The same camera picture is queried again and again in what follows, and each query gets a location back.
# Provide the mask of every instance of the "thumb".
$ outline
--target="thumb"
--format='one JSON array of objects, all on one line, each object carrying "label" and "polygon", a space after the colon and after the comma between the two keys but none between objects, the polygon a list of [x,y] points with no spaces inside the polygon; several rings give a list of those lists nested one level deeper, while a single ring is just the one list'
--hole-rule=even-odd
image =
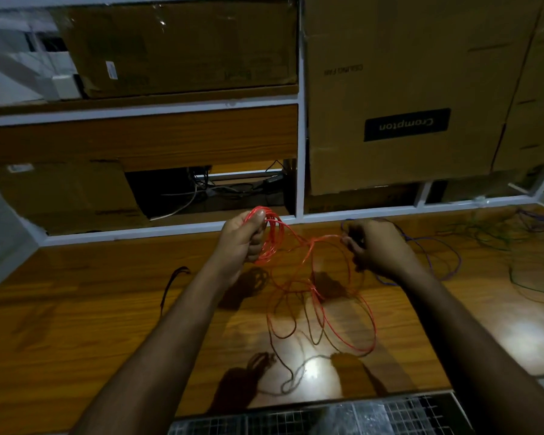
[{"label": "thumb", "polygon": [[262,225],[262,222],[264,221],[264,218],[266,217],[266,213],[263,209],[260,211],[257,211],[248,221],[246,221],[242,226],[238,227],[236,230],[236,234],[238,235],[238,239],[242,243],[249,242],[252,238],[252,235],[255,234],[258,229],[260,229],[260,226]]},{"label": "thumb", "polygon": [[342,242],[347,249],[353,252],[355,255],[359,255],[364,251],[364,249],[351,237],[343,237]]}]

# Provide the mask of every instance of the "red wire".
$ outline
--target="red wire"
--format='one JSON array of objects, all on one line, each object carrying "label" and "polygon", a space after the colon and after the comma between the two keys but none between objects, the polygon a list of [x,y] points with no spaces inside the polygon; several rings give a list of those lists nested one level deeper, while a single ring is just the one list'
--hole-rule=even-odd
[{"label": "red wire", "polygon": [[[318,320],[319,325],[320,325],[321,330],[322,330],[321,331],[321,336],[320,336],[318,342],[314,342],[314,339],[312,339],[312,336],[311,336],[312,343],[315,344],[315,345],[320,343],[320,340],[322,339],[322,335],[326,333],[326,331],[325,331],[325,324],[326,324],[332,330],[334,335],[342,343],[347,345],[349,348],[351,348],[351,349],[353,349],[355,351],[362,352],[363,355],[369,354],[372,350],[375,349],[375,345],[377,344],[377,325],[375,323],[373,313],[372,313],[371,308],[369,307],[369,304],[367,303],[367,301],[362,297],[362,295],[358,291],[356,291],[356,290],[354,291],[354,290],[352,290],[350,288],[351,270],[350,270],[350,265],[348,263],[348,259],[347,259],[346,255],[345,255],[343,249],[340,248],[339,246],[337,246],[336,244],[331,243],[331,242],[328,241],[329,238],[340,238],[340,236],[339,235],[323,235],[323,236],[318,237],[318,238],[311,238],[310,240],[307,240],[304,237],[298,235],[296,232],[294,232],[289,225],[283,223],[280,220],[280,217],[274,211],[272,211],[270,208],[267,208],[265,206],[258,206],[256,208],[254,208],[253,210],[251,210],[250,213],[247,215],[244,222],[246,222],[256,212],[258,212],[260,210],[264,210],[264,212],[266,214],[264,220],[270,226],[270,232],[268,234],[268,237],[266,238],[266,241],[264,241],[264,245],[262,247],[262,252],[261,252],[258,260],[256,261],[256,264],[264,264],[264,263],[269,262],[272,259],[272,257],[276,254],[276,252],[278,251],[279,247],[281,246],[281,244],[283,242],[284,229],[285,228],[287,228],[290,231],[290,233],[292,233],[292,235],[294,235],[294,237],[296,238],[296,240],[299,243],[298,246],[296,246],[295,248],[287,250],[287,253],[290,253],[291,251],[293,251],[295,249],[298,249],[298,248],[301,248],[301,247],[307,247],[308,248],[308,251],[306,252],[306,255],[305,255],[304,259],[297,266],[297,268],[296,268],[294,274],[292,275],[292,277],[288,278],[286,280],[286,282],[284,282],[283,284],[279,284],[279,283],[276,282],[276,280],[274,279],[274,277],[272,275],[273,268],[270,270],[270,279],[272,280],[272,283],[275,285],[276,289],[274,290],[274,292],[272,293],[272,295],[268,299],[268,304],[267,304],[267,307],[266,307],[266,321],[268,323],[268,331],[271,334],[273,334],[274,336],[276,336],[277,338],[279,338],[279,339],[287,339],[290,336],[292,336],[296,332],[296,316],[295,316],[294,312],[292,311],[292,309],[290,307],[290,303],[288,302],[288,295],[291,294],[291,293],[301,294],[301,293],[309,292],[310,295],[311,295],[311,298],[312,298],[312,306],[314,307],[314,313],[315,313],[315,315],[317,317],[317,320]],[[326,316],[326,311],[325,311],[325,309],[324,309],[324,307],[322,306],[322,303],[321,303],[321,300],[324,300],[324,297],[318,292],[318,290],[316,288],[316,285],[314,284],[314,264],[312,262],[312,251],[314,249],[314,246],[319,242],[326,242],[326,243],[328,243],[328,244],[330,244],[330,245],[332,245],[334,247],[337,247],[341,251],[341,253],[343,254],[343,257],[346,260],[347,270],[348,270],[348,284],[347,284],[347,287],[345,287],[345,288],[346,288],[349,295],[351,295],[352,297],[360,300],[361,303],[367,308],[366,311],[367,311],[367,313],[368,313],[368,315],[369,315],[369,317],[371,319],[371,324],[372,324],[372,327],[373,327],[372,344],[367,348],[357,348],[354,345],[348,343],[346,340],[344,340],[335,331],[335,329],[333,328],[331,322],[328,320],[328,317]],[[311,258],[310,266],[311,266],[311,270],[312,270],[312,280],[311,279],[307,279],[307,280],[297,279],[296,278],[297,273],[304,266],[304,264],[306,263],[306,261],[309,258]],[[303,285],[305,285],[306,289],[304,289],[304,290],[292,290],[291,289],[292,284],[303,284]],[[271,309],[270,309],[271,302],[274,299],[274,297],[275,297],[275,295],[276,295],[276,293],[278,291],[282,292],[281,297],[280,297],[278,303],[275,305],[275,307],[271,311]],[[276,333],[276,331],[274,330],[272,319],[271,319],[271,313],[276,312],[276,309],[278,308],[278,306],[280,305],[280,303],[283,300],[286,301],[286,304],[288,306],[288,310],[290,311],[290,315],[291,315],[291,317],[292,317],[292,319],[294,321],[294,327],[293,327],[292,331],[290,331],[290,333],[288,333],[285,336],[281,336],[281,335],[278,335]],[[276,353],[276,356],[278,358],[280,358],[278,356],[278,353],[276,352],[276,349],[274,348],[274,344],[272,343],[271,336],[270,336],[270,343],[272,344],[272,347],[273,347],[274,352]],[[288,366],[286,366],[286,368],[288,368],[289,371],[292,373],[292,370]]]}]

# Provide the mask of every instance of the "barcode label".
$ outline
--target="barcode label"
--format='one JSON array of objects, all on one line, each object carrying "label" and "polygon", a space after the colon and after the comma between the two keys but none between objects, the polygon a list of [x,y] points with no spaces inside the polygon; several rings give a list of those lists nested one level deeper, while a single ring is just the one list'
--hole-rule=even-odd
[{"label": "barcode label", "polygon": [[34,169],[34,166],[32,166],[30,163],[23,163],[21,165],[8,165],[7,169],[9,172],[12,172],[12,174],[16,172],[28,172]]},{"label": "barcode label", "polygon": [[117,77],[117,70],[115,69],[115,63],[113,61],[105,61],[105,64],[107,65],[107,73],[109,73],[109,78],[119,79]]}]

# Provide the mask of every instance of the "wooden table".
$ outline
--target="wooden table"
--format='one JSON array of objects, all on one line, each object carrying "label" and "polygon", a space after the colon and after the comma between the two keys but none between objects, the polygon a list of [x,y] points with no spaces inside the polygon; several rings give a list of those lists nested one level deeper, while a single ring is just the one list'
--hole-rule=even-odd
[{"label": "wooden table", "polygon": [[[396,221],[410,235],[431,235],[468,216],[444,213]],[[339,226],[324,223],[296,230],[313,237],[339,233]],[[0,434],[68,430],[157,323],[171,272],[182,265],[197,272],[216,237],[195,234],[42,248],[16,270],[0,286]],[[458,275],[447,283],[450,291],[525,369],[544,374],[544,296],[520,292],[509,282],[504,254],[463,237],[444,239],[464,260]],[[435,256],[437,272],[455,264],[455,256],[442,245],[430,242],[426,247]],[[527,247],[543,250],[544,235],[528,241]],[[274,277],[288,277],[301,256],[279,255]],[[353,286],[362,284],[377,323],[376,349],[357,358],[336,353],[326,338],[318,346],[311,344],[305,310],[293,299],[290,305],[299,331],[289,339],[274,340],[280,357],[296,371],[295,384],[285,385],[288,393],[282,394],[281,385],[290,373],[278,361],[264,373],[247,369],[251,360],[254,366],[254,358],[263,360],[271,353],[265,314],[273,285],[270,266],[246,270],[242,283],[225,296],[215,314],[178,416],[450,388],[401,289],[381,285],[370,274],[364,280],[354,274]],[[531,260],[526,270],[534,277],[544,273]],[[315,271],[335,329],[356,346],[369,345],[368,317],[341,296],[347,275],[341,252],[320,247]],[[309,274],[308,268],[303,276]],[[175,280],[167,304],[190,280],[186,275]],[[306,311],[312,318],[310,299]],[[311,322],[316,338],[319,326]],[[274,324],[281,333],[290,330],[285,305],[278,309]],[[329,337],[337,348],[346,349],[334,335]]]}]

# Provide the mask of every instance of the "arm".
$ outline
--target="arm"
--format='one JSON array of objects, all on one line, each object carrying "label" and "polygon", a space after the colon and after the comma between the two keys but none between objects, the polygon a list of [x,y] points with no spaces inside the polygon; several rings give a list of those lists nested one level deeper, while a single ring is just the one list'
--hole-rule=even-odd
[{"label": "arm", "polygon": [[264,213],[244,224],[247,214],[226,222],[213,255],[71,434],[167,433],[218,301],[261,252]]},{"label": "arm", "polygon": [[388,277],[406,292],[477,433],[544,433],[544,389],[421,265],[395,226],[354,222],[343,243],[357,270]]}]

